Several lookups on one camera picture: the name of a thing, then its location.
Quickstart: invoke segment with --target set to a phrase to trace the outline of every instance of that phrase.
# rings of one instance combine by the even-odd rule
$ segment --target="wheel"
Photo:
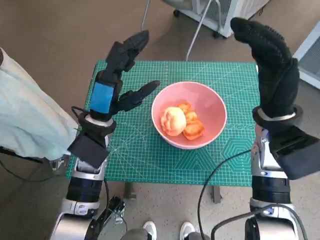
[[[173,16],[175,16],[176,18],[178,18],[180,16],[180,11],[179,10],[174,10],[173,11]]]
[[[217,31],[214,31],[212,34],[214,39],[227,39],[225,36],[222,36],[220,33],[218,33]]]

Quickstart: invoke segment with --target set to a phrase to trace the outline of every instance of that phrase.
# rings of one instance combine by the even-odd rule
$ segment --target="pink bowl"
[[[188,140],[183,134],[169,136],[161,127],[160,118],[164,110],[185,102],[192,105],[205,127],[204,134],[195,140]],[[227,110],[222,98],[210,87],[192,81],[177,82],[160,91],[153,101],[151,116],[154,127],[169,144],[189,150],[211,143],[222,133],[227,123]]]

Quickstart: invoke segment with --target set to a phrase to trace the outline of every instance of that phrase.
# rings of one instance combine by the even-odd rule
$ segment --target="chair leg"
[[[193,47],[194,44],[195,44],[195,41],[196,41],[196,38],[197,38],[197,36],[198,36],[199,30],[200,30],[200,28],[201,28],[201,26],[202,26],[202,22],[204,21],[206,15],[207,15],[207,11],[208,11],[208,9],[209,9],[210,4],[212,3],[212,1],[213,1],[213,0],[209,0],[209,1],[208,1],[208,4],[206,5],[206,7],[205,7],[205,9],[204,9],[203,15],[202,15],[202,17],[201,17],[201,19],[200,19],[200,21],[199,21],[199,24],[198,24],[198,27],[196,28],[195,33],[194,33],[192,42],[191,42],[190,47],[189,47],[189,49],[188,49],[188,52],[187,52],[187,54],[186,54],[186,56],[185,56],[185,60],[186,60],[186,61],[188,61],[188,59],[189,59],[189,55],[190,55],[191,49],[192,49],[192,47]]]
[[[145,11],[144,11],[143,19],[142,19],[142,24],[141,24],[141,31],[144,30],[144,25],[145,25],[145,21],[146,21],[148,9],[149,9],[150,1],[151,0],[148,0],[148,2],[146,3],[146,6],[145,6]]]

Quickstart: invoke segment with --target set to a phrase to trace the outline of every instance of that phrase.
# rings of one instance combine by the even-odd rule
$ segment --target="gray floor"
[[[151,1],[146,27],[151,40],[140,60],[182,60],[197,24],[187,17],[175,19],[170,7]],[[67,112],[81,106],[97,59],[105,58],[114,41],[139,31],[146,0],[0,0],[0,46],[18,61],[40,87]],[[280,31],[294,52],[320,20],[319,0],[273,0],[256,17]],[[194,61],[253,61],[247,46],[233,37],[212,38],[203,27],[191,52]],[[320,91],[301,82],[297,103],[305,112],[302,128],[320,137]],[[17,173],[41,178],[46,166],[1,156]],[[45,183],[23,183],[0,168],[0,238],[4,240],[47,239],[68,181],[63,177]],[[128,203],[125,218],[129,228],[153,220],[158,239],[176,240],[183,221],[197,224],[200,186],[136,184],[137,202]],[[110,183],[112,194],[121,194],[124,184]],[[320,239],[320,174],[292,182],[292,200],[310,239]],[[205,232],[217,222],[249,210],[251,189],[223,187],[223,201],[214,205],[205,194],[201,207]],[[123,225],[111,224],[100,239],[120,239]],[[244,221],[224,227],[217,239],[243,239]]]

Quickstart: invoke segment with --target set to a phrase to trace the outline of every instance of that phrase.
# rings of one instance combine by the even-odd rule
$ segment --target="cutting mat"
[[[104,69],[97,62],[93,77]],[[85,108],[88,109],[94,81],[91,81]],[[161,85],[143,104],[129,112],[120,112],[115,133],[108,146],[106,179],[108,181],[202,185],[222,160],[252,147],[255,123],[251,111],[259,104],[258,77],[253,63],[137,61],[122,76],[122,93],[138,90],[153,80]],[[227,125],[211,144],[197,150],[182,150],[166,143],[153,126],[151,106],[164,87],[195,81],[214,89],[224,100]],[[72,157],[67,176],[70,177],[75,158]],[[219,186],[250,186],[250,155],[239,156],[215,174],[210,182]]]

